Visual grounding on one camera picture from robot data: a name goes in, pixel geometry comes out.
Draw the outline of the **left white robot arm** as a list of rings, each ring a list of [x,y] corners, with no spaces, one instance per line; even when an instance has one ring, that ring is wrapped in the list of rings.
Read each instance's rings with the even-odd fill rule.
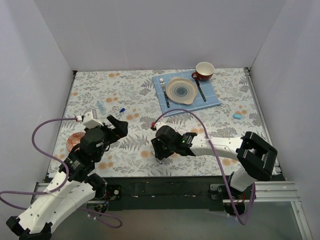
[[[75,145],[50,184],[42,192],[32,192],[37,199],[24,207],[18,216],[11,216],[6,225],[21,240],[49,240],[56,227],[85,202],[106,196],[106,181],[93,173],[110,145],[128,134],[128,122],[112,115],[108,127],[93,117],[91,112],[72,118],[84,125],[84,136]]]

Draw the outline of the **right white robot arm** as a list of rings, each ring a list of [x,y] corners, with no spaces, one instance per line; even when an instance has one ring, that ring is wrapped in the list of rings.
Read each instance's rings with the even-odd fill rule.
[[[272,178],[278,151],[254,132],[242,137],[206,138],[195,132],[180,134],[172,127],[158,122],[151,127],[155,157],[159,161],[174,153],[181,156],[218,156],[237,160],[241,168],[231,174],[226,186],[227,195],[237,199],[254,182],[268,182]]]

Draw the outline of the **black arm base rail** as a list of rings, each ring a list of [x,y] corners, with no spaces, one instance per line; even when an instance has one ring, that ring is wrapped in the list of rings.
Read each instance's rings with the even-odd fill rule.
[[[230,203],[221,176],[106,178],[108,209],[223,211]]]

